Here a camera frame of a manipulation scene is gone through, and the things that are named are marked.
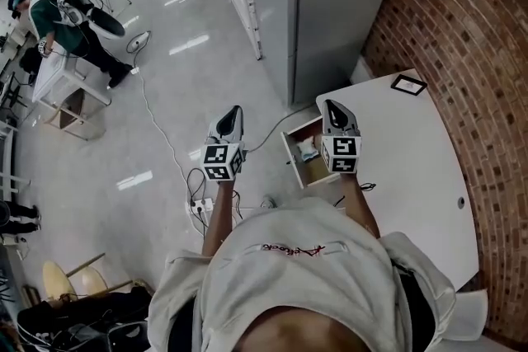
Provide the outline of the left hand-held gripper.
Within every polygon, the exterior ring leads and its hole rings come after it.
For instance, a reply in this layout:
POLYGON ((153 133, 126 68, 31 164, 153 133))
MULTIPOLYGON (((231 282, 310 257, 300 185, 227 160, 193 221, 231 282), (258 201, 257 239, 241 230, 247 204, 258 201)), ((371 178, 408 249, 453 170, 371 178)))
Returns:
POLYGON ((210 124, 200 150, 200 167, 208 181, 234 181, 245 155, 243 109, 235 105, 210 124))

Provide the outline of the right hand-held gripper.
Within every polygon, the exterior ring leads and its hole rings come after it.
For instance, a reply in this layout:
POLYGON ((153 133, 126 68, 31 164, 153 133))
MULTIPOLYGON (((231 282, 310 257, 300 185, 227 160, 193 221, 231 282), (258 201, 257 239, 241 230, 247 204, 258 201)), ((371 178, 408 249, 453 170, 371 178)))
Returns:
POLYGON ((355 174, 361 153, 361 132, 355 115, 343 104, 323 102, 321 155, 330 173, 355 174))

